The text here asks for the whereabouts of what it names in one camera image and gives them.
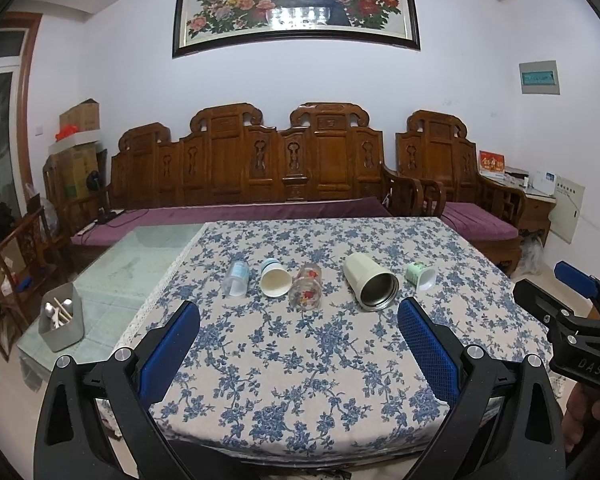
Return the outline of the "person's right hand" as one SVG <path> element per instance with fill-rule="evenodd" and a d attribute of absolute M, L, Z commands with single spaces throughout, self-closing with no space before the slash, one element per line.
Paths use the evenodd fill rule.
<path fill-rule="evenodd" d="M 562 436 L 567 453 L 580 443 L 584 426 L 590 419 L 600 422 L 600 392 L 577 382 L 571 390 L 562 418 Z"/>

